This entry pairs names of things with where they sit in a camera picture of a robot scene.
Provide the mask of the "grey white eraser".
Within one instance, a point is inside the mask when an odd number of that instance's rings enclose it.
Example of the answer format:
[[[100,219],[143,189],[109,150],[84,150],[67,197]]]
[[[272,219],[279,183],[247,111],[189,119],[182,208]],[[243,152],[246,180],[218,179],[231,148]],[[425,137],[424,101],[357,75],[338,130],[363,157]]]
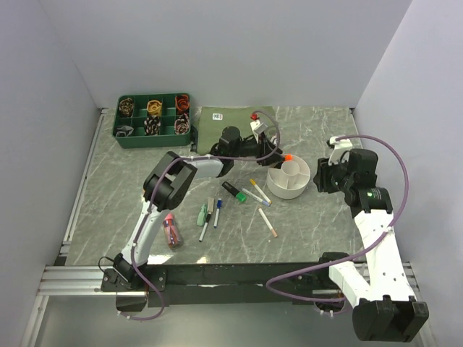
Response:
[[[214,211],[214,204],[215,204],[215,199],[213,197],[208,198],[208,204],[207,204],[207,214],[211,215]]]

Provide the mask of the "white round divided organizer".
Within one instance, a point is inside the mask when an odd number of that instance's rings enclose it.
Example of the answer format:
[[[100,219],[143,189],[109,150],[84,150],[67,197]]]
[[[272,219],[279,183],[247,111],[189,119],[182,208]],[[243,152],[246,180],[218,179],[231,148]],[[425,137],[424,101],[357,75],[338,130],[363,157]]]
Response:
[[[266,183],[278,198],[291,200],[300,196],[311,178],[309,165],[300,157],[283,163],[280,168],[269,168]]]

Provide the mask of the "orange cap black highlighter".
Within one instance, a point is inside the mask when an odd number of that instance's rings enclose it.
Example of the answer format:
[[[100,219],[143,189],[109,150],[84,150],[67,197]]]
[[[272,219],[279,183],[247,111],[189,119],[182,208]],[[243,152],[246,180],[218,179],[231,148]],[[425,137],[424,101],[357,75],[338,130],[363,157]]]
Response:
[[[291,161],[291,160],[293,160],[293,155],[286,154],[286,155],[284,156],[284,159],[282,160],[282,162],[278,163],[278,165],[277,165],[276,167],[277,167],[277,168],[280,168],[280,167],[283,165],[283,163],[285,163],[285,162],[287,162],[287,161]]]

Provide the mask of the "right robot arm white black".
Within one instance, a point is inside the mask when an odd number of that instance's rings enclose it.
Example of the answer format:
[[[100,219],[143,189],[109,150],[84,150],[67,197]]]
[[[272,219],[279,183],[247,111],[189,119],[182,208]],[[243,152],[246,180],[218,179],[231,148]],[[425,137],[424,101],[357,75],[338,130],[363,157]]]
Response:
[[[378,187],[378,156],[371,150],[335,146],[318,160],[314,182],[319,192],[344,194],[360,232],[369,278],[353,261],[327,263],[317,270],[319,284],[338,285],[353,308],[356,336],[363,341],[408,343],[429,318],[407,280],[396,243],[393,206],[388,190]]]

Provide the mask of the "green cap black highlighter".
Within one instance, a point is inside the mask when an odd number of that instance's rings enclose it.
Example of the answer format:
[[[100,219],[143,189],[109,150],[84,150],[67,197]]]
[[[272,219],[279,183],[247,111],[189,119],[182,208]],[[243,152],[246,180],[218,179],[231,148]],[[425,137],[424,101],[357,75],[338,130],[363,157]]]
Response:
[[[243,192],[241,192],[240,190],[238,190],[238,188],[236,188],[235,186],[230,184],[229,182],[224,181],[222,183],[222,187],[228,193],[230,193],[234,198],[236,198],[239,202],[245,202],[247,200],[246,195]]]

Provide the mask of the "blue cap white marker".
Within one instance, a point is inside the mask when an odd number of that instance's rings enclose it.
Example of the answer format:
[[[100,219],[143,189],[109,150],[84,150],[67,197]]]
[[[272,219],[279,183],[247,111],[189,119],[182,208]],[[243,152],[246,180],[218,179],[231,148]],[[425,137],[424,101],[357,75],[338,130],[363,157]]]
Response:
[[[216,203],[216,213],[215,213],[214,222],[213,222],[214,228],[218,227],[218,220],[219,220],[219,215],[221,211],[221,206],[222,206],[222,199],[218,198],[217,203]]]

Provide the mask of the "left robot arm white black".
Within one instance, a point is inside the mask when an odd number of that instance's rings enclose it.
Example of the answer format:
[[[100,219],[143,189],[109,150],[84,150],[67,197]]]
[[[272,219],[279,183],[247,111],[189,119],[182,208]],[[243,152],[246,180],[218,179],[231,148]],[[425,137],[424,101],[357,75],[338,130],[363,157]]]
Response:
[[[119,282],[127,290],[137,290],[144,284],[143,268],[161,224],[183,201],[194,179],[223,177],[233,168],[235,160],[261,166],[284,161],[279,148],[281,133],[278,127],[274,129],[276,134],[271,140],[264,130],[254,130],[243,138],[238,128],[227,127],[203,156],[182,157],[168,151],[160,159],[143,184],[144,203],[132,235],[113,261]]]

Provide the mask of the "black cap white marker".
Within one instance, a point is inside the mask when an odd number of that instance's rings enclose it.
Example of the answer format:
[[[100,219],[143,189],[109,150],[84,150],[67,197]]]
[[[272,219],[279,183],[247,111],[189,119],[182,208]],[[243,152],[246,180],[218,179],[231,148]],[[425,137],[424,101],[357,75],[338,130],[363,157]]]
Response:
[[[199,242],[203,242],[203,239],[204,239],[204,236],[205,236],[205,233],[206,233],[206,230],[207,230],[207,227],[208,227],[208,224],[209,224],[209,221],[211,219],[211,214],[208,213],[205,217],[205,222],[203,224],[203,229],[201,231],[201,234],[200,234],[200,237],[199,237]]]

